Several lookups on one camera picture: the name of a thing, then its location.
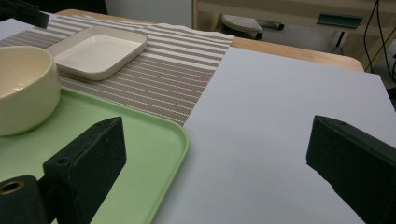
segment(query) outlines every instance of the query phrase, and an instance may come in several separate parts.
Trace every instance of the floor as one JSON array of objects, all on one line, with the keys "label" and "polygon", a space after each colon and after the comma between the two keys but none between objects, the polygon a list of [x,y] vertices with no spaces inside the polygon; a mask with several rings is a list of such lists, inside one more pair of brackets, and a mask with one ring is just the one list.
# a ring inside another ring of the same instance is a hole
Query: floor
[{"label": "floor", "polygon": [[[312,49],[333,54],[343,54],[341,48],[343,41],[341,42],[340,47],[336,47],[336,43],[341,32],[291,24],[285,24],[283,30],[277,30],[278,24],[276,23],[266,21],[258,21],[258,23],[262,27],[263,32],[261,41],[303,49]],[[232,29],[227,29],[227,27],[224,27],[221,21],[219,22],[217,31],[224,34],[236,35],[245,38],[255,38],[256,36],[255,34],[247,34],[237,32]],[[396,40],[394,40],[390,47],[387,49],[390,70],[395,63],[395,58],[393,58],[395,54]],[[375,65],[374,73],[381,76],[384,82],[384,86],[387,89],[396,88],[396,84],[393,83],[389,77],[385,57],[382,57],[382,59]],[[393,99],[392,103],[396,110],[396,99]]]}]

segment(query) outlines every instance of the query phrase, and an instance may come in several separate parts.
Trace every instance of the striped placemat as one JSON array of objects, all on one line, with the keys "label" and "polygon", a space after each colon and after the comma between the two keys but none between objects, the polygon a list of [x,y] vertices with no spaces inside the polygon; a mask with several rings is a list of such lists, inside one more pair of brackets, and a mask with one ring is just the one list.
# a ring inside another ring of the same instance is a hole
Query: striped placemat
[{"label": "striped placemat", "polygon": [[47,29],[33,28],[0,41],[0,47],[29,45],[47,48],[88,27],[101,25],[148,37],[147,48],[114,76],[102,81],[67,77],[63,87],[183,125],[193,110],[233,36],[195,31],[169,24],[59,16]]}]

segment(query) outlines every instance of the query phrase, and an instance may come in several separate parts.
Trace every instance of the table surface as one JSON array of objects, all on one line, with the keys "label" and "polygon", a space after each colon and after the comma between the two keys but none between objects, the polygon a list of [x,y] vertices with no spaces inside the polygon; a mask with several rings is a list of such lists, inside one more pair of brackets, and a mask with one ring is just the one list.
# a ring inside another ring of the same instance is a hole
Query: table surface
[{"label": "table surface", "polygon": [[332,63],[341,56],[304,51],[330,61],[317,63],[258,45],[266,53],[229,48],[192,110],[189,153],[154,223],[362,224],[305,153],[315,115],[396,147],[396,113],[380,77]]},{"label": "table surface", "polygon": [[[59,15],[89,15],[96,18],[103,19],[111,19],[111,20],[120,20],[120,21],[136,21],[127,18],[114,17],[109,15],[102,15],[92,12],[86,12],[75,9],[67,9],[61,12],[58,12]],[[337,67],[345,67],[349,69],[353,69],[356,71],[363,71],[361,63],[356,59],[335,55],[330,53],[318,52],[310,49],[298,49],[294,47],[288,47],[278,44],[266,43],[256,40],[250,40],[245,38],[236,37],[232,43],[233,47],[240,49],[249,49],[263,53],[269,53],[294,59],[300,59],[304,61],[314,62],[314,63],[324,63],[328,65],[333,65]]]}]

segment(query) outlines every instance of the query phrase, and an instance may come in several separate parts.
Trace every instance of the chair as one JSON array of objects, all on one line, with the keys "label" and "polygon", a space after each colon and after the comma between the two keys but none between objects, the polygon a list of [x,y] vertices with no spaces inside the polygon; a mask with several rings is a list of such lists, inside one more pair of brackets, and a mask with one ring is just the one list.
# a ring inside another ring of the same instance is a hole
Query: chair
[{"label": "chair", "polygon": [[[222,22],[225,26],[236,31],[256,34],[256,39],[262,38],[262,28],[255,19],[223,15]],[[285,25],[278,23],[277,30],[283,30]]]}]

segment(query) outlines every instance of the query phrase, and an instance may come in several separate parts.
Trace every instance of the black cable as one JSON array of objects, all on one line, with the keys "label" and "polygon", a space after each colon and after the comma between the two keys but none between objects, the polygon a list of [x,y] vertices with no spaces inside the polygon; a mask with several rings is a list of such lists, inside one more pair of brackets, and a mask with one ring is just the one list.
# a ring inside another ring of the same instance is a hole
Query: black cable
[{"label": "black cable", "polygon": [[384,56],[385,56],[385,62],[387,64],[388,74],[390,76],[390,79],[392,79],[392,81],[396,84],[396,78],[394,76],[394,68],[395,68],[396,62],[393,65],[392,71],[390,71],[388,55],[387,55],[387,48],[385,46],[384,35],[382,34],[381,22],[379,20],[379,0],[377,0],[377,3],[376,3],[376,20],[377,20],[377,23],[378,23],[379,33],[381,34],[382,49],[384,50]]},{"label": "black cable", "polygon": [[364,50],[366,51],[366,56],[367,56],[367,59],[369,60],[369,65],[370,65],[371,73],[374,72],[374,70],[373,70],[373,62],[372,62],[372,60],[371,60],[371,58],[370,58],[370,55],[369,55],[369,52],[368,52],[368,50],[367,50],[366,36],[367,36],[367,30],[369,29],[369,25],[370,25],[371,19],[373,18],[373,15],[374,15],[376,6],[378,5],[378,1],[379,1],[379,0],[376,0],[376,1],[375,1],[375,5],[374,5],[374,7],[373,7],[373,10],[372,10],[372,13],[371,13],[371,15],[370,15],[370,18],[369,18],[369,20],[367,21],[366,29],[364,30],[364,36],[363,36]]},{"label": "black cable", "polygon": [[[392,75],[394,77],[396,77],[395,67],[396,67],[396,60],[393,64],[393,68],[392,68]],[[388,92],[388,96],[391,100],[396,100],[396,87],[387,90],[387,92]]]}]

